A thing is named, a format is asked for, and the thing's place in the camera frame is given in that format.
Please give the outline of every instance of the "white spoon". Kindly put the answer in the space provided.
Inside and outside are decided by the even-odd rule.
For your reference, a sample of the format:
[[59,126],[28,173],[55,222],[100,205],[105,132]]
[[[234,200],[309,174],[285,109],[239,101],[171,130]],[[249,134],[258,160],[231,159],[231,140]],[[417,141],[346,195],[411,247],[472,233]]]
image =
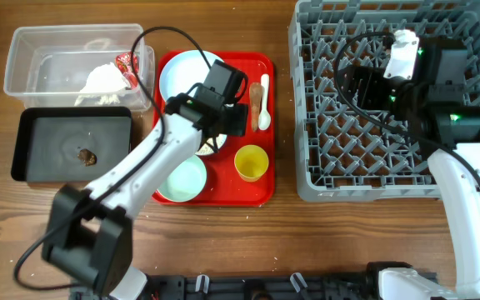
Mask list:
[[260,130],[266,130],[270,127],[270,123],[272,122],[272,116],[268,112],[268,88],[270,85],[270,77],[267,74],[263,74],[260,77],[260,84],[264,88],[262,92],[262,110],[260,112],[260,116],[258,117],[258,128]]

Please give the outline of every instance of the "red tray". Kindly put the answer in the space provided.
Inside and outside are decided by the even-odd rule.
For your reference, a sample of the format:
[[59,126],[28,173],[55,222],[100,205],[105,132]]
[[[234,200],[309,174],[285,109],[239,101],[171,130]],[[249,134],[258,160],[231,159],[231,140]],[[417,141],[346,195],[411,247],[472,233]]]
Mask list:
[[[155,83],[155,101],[164,111],[164,101],[160,95],[158,80],[164,66],[181,51],[171,51],[158,63],[158,75]],[[207,183],[197,197],[188,202],[171,202],[155,192],[152,198],[166,205],[185,206],[259,206],[267,202],[275,190],[275,95],[273,63],[265,55],[257,52],[215,52],[220,58],[235,68],[244,71],[249,83],[260,83],[263,74],[270,76],[270,88],[267,95],[267,110],[272,116],[270,128],[253,132],[251,130],[251,109],[247,116],[247,129],[244,137],[227,137],[227,141],[217,154],[201,156],[207,168]],[[249,104],[249,86],[240,103]],[[153,125],[158,121],[158,113],[153,114]],[[245,182],[234,167],[234,156],[245,145],[258,145],[266,151],[270,164],[266,173],[256,182]]]

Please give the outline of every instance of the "green indicator light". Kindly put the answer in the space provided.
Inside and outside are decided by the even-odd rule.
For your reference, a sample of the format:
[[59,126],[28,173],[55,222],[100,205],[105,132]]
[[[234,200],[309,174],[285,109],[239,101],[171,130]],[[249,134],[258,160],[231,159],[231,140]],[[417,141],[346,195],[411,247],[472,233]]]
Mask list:
[[462,116],[457,114],[450,114],[449,118],[451,118],[451,121],[456,122],[458,119],[462,118]]

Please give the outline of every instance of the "baking pan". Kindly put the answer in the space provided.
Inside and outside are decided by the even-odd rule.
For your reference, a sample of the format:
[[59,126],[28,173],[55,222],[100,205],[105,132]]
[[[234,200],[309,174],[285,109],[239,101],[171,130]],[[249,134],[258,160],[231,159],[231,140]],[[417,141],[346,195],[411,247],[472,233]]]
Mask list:
[[[126,107],[34,107],[20,118],[11,176],[30,183],[96,179],[130,151],[131,111]],[[81,150],[97,161],[85,166]]]

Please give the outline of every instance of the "wood grain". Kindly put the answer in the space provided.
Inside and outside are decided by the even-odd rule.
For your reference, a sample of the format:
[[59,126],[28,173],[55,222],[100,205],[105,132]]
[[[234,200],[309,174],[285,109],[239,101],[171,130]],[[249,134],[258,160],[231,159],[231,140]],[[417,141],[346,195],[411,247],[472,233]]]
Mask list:
[[[23,105],[3,93],[13,31],[21,26],[84,23],[173,25],[214,51],[258,51],[277,70],[277,180],[273,199],[257,208],[161,207],[149,202],[134,226],[134,264],[150,274],[274,275],[362,270],[377,260],[398,260],[455,283],[453,246],[443,205],[432,199],[371,203],[303,202],[293,167],[294,106],[288,73],[287,27],[294,1],[42,1],[0,0],[0,299],[64,299],[67,292],[28,292],[12,281],[14,263],[45,230],[57,184],[27,185],[10,178]],[[190,49],[181,37],[146,37],[160,58]],[[151,127],[151,112],[134,116],[134,140]],[[68,279],[35,253],[23,276],[36,284]]]

